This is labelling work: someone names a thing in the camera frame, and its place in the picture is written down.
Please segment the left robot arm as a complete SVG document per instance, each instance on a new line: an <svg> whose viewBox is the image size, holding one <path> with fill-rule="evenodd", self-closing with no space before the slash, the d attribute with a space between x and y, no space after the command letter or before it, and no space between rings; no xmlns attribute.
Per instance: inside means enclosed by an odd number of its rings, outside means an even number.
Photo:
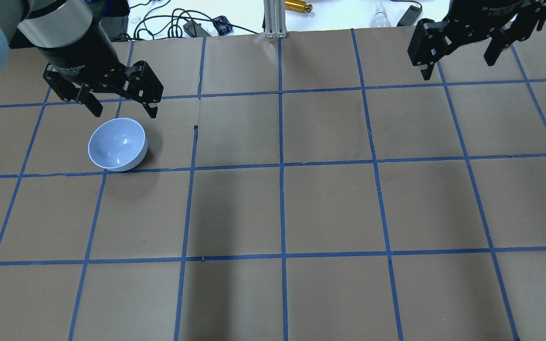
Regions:
<svg viewBox="0 0 546 341"><path fill-rule="evenodd" d="M43 79L60 100L102 114L97 93L113 93L158 112L164 86L145 61L124 65L84 0L0 0L0 69L21 32L46 58Z"/></svg>

